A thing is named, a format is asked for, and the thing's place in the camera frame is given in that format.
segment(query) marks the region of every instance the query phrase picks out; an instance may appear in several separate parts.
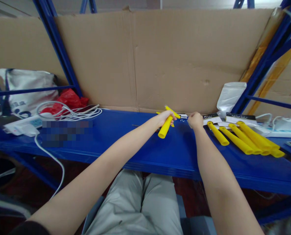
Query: white tote bag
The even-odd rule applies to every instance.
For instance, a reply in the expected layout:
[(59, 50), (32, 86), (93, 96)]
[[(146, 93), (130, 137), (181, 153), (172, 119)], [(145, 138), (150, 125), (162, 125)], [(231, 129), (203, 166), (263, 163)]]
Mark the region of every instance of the white tote bag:
[[(56, 76), (46, 71), (0, 69), (0, 77), (3, 78), (5, 90), (26, 90), (36, 88), (54, 87)], [(28, 118), (36, 115), (36, 107), (45, 102), (57, 99), (58, 91), (39, 91), (8, 95), (0, 98), (2, 115), (7, 115), (10, 110), (13, 115), (20, 118)]]

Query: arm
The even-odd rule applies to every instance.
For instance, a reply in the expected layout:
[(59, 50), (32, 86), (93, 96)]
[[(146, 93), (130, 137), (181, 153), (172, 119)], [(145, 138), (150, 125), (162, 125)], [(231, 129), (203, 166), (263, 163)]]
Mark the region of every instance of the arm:
[(198, 167), (218, 235), (261, 234), (232, 170), (203, 128), (203, 118), (192, 113), (188, 120), (197, 143)]
[(169, 115), (174, 116), (165, 111), (121, 137), (28, 220), (50, 234), (74, 234), (116, 174)]

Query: plug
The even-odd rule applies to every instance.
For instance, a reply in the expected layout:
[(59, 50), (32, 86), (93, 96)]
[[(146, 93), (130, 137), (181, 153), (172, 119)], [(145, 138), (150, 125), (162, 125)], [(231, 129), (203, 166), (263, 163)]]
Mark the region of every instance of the plug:
[(29, 137), (34, 137), (34, 136), (40, 134), (40, 132), (32, 124), (29, 124), (29, 123), (20, 124), (16, 128), (22, 134), (29, 136)]

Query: khaki pants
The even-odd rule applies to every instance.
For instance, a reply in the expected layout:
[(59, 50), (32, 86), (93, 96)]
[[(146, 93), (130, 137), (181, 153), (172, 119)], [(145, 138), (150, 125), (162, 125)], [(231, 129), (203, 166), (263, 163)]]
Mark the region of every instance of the khaki pants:
[(86, 234), (182, 235), (172, 177), (122, 170)]

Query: red plastic bag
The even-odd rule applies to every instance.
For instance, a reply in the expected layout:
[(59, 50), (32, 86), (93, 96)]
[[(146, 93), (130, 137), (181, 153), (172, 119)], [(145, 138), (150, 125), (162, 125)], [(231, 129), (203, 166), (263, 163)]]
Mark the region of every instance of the red plastic bag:
[[(85, 97), (79, 98), (79, 96), (71, 88), (69, 88), (63, 90), (56, 101), (66, 104), (70, 109), (75, 109), (86, 107), (89, 99)], [(41, 113), (51, 113), (54, 115), (62, 110), (62, 106), (63, 105), (59, 103), (54, 103), (53, 107), (44, 108)]]

